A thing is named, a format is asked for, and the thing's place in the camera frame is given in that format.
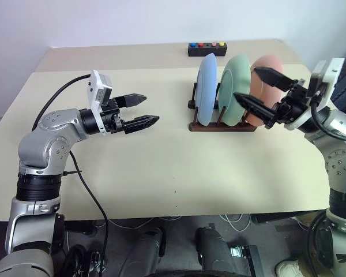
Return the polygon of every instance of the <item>table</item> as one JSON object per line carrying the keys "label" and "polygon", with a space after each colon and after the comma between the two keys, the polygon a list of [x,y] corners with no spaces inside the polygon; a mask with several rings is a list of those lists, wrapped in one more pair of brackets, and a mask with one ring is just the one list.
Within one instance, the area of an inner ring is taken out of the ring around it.
{"label": "table", "polygon": [[[255,54],[249,56],[254,56],[252,61],[256,59]],[[0,220],[9,218],[10,201],[16,194],[21,138],[54,91],[89,73],[87,66],[95,66],[93,61],[84,68],[77,65],[81,71],[74,70],[73,58],[65,58],[66,69],[55,68],[55,64],[47,68],[45,57],[0,123]],[[328,177],[322,155],[300,131],[275,125],[254,133],[190,132],[193,110],[187,108],[187,101],[198,67],[184,64],[169,68],[159,66],[161,63],[164,61],[154,61],[146,68],[130,64],[128,69],[100,71],[109,75],[113,96],[140,93],[148,97],[136,107],[123,108],[123,119],[159,115],[155,125],[128,135],[96,134],[72,148],[84,178],[109,218],[287,212],[328,206]],[[224,59],[219,62],[218,79],[224,64]],[[286,63],[284,68],[292,78],[310,77],[309,70],[297,61]],[[72,85],[49,111],[87,108],[86,87],[86,80]],[[69,159],[66,170],[73,169]],[[63,177],[61,196],[61,213],[67,220],[101,219],[76,175]]]}

